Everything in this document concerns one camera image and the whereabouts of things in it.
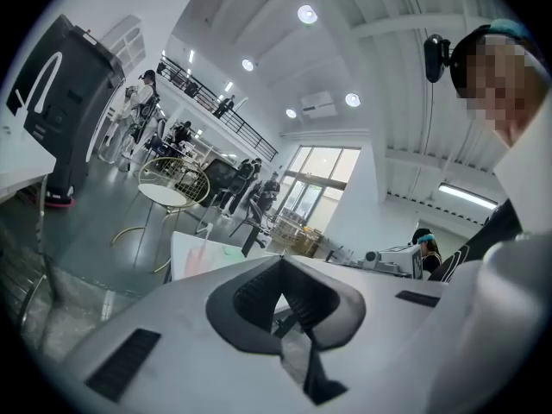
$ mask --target black camera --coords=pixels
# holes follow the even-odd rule
[[[423,43],[425,58],[425,76],[431,83],[436,83],[449,65],[450,41],[433,34]]]

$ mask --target white ceiling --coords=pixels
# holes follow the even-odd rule
[[[316,11],[316,23],[298,19],[303,4]],[[220,72],[213,85],[222,90],[231,79],[234,93],[260,106],[271,128],[312,133],[331,122],[343,131],[369,130],[384,194],[482,223],[489,210],[437,187],[446,181],[503,202],[492,169],[505,149],[468,119],[448,73],[427,82],[423,41],[440,34],[454,47],[468,31],[505,16],[513,17],[501,0],[191,0],[173,35],[210,62],[210,73]],[[242,69],[244,58],[255,63],[253,72]],[[335,116],[300,113],[300,99],[319,91],[335,100]],[[349,92],[361,96],[360,107],[345,104]],[[297,119],[285,115],[288,108]]]

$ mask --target window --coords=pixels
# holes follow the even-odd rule
[[[304,219],[303,225],[324,232],[360,153],[352,148],[301,147],[284,173],[274,209],[288,209]]]
[[[356,149],[343,149],[342,156],[339,161],[337,161],[336,169],[331,175],[331,178],[335,181],[347,183],[348,179],[351,177],[351,173],[353,172],[354,165],[356,164],[360,153],[361,151]]]
[[[315,147],[301,173],[329,178],[341,151],[340,148]]]
[[[312,215],[310,215],[310,219],[307,225],[312,229],[316,229],[323,233],[329,224],[329,220],[336,211],[342,194],[343,192],[341,190],[326,187],[326,190],[320,197],[320,200],[318,201],[317,206],[312,212]]]
[[[297,153],[297,156],[295,157],[295,160],[290,165],[289,170],[291,172],[298,172],[301,170],[301,166],[303,165],[304,161],[307,159],[307,156],[309,156],[309,152],[311,151],[312,147],[301,147]]]

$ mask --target black railing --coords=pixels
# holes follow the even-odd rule
[[[215,92],[211,91],[201,81],[192,75],[188,76],[184,69],[167,57],[162,57],[157,67],[157,73],[182,90],[188,97],[193,98],[208,111],[214,112],[220,101]],[[228,109],[219,118],[230,130],[239,135],[247,144],[250,144],[267,160],[272,161],[278,153],[267,140],[257,133],[241,116],[232,109]]]

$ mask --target gray floor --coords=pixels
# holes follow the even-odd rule
[[[21,331],[30,347],[61,361],[99,324],[163,284],[165,272],[153,274],[153,270],[168,259],[176,215],[163,222],[166,211],[154,205],[138,253],[140,230],[123,235],[110,246],[112,237],[121,229],[143,226],[146,222],[151,203],[142,195],[125,216],[137,186],[137,177],[132,172],[121,172],[117,166],[109,166],[93,156],[75,205],[46,210],[44,248],[60,299],[53,304],[48,283],[41,284]],[[197,205],[191,213],[201,216],[203,211]],[[229,234],[244,215],[245,211],[238,208],[233,219],[224,219],[220,212],[211,210],[208,216],[214,229],[210,239],[242,246],[250,227],[242,226],[232,238]],[[15,197],[0,204],[0,241],[10,253],[0,261],[0,268],[5,268],[10,257],[38,272],[41,270],[40,256],[36,253],[36,220],[37,208],[28,200]],[[196,217],[181,212],[176,230],[193,235],[197,224]],[[278,252],[282,247],[274,244],[269,249]]]
[[[75,205],[69,209],[46,211],[44,245],[53,264],[84,282],[123,296],[144,296],[160,286],[164,273],[153,274],[152,271],[169,257],[170,234],[175,228],[176,215],[163,222],[166,212],[155,204],[139,252],[140,230],[123,235],[110,246],[111,238],[118,231],[146,222],[151,202],[142,195],[124,217],[137,193],[137,185],[137,178],[131,172],[123,173],[116,166],[92,157],[88,179],[76,195]],[[200,216],[203,210],[196,205],[190,212]],[[215,224],[210,235],[212,241],[243,245],[251,228],[242,226],[230,238],[230,232],[240,222],[244,211],[238,209],[235,214],[233,220],[228,220],[221,218],[217,211],[210,212]],[[0,204],[0,225],[30,247],[35,245],[35,220],[36,208],[19,198]],[[176,229],[193,235],[197,224],[195,217],[181,212]]]

